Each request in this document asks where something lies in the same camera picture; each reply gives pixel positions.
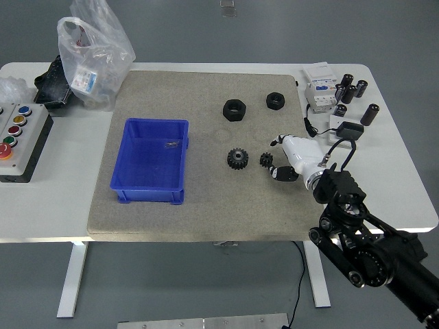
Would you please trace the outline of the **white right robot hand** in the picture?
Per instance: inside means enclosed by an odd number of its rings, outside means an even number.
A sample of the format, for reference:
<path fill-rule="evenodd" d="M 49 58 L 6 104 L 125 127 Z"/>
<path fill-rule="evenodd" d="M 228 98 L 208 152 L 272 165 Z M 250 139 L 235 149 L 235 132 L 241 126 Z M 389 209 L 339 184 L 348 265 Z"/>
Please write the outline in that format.
<path fill-rule="evenodd" d="M 313 189 L 326 169 L 325 155 L 318 142 L 291 134 L 280 134 L 270 143 L 272 147 L 277 144 L 282 145 L 288 162 L 302 176 L 306 189 Z"/>

